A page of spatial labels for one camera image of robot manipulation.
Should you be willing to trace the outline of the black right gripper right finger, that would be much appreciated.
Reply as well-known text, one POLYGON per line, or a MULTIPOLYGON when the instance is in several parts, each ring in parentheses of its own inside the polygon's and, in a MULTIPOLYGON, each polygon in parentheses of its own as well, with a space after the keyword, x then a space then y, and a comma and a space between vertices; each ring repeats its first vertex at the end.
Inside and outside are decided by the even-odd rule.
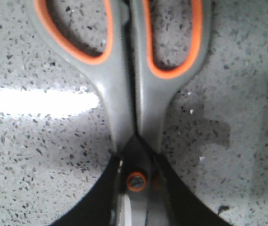
POLYGON ((164 202, 173 226, 229 226, 182 182, 163 154, 156 155, 164 202))

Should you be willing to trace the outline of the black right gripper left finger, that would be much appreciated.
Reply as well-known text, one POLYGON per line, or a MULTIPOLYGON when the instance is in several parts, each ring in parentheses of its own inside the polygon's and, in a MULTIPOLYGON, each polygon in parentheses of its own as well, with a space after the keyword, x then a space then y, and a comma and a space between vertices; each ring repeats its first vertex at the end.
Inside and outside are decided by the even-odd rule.
POLYGON ((109 226, 114 215, 120 157, 111 156, 103 174, 89 192, 53 226, 109 226))

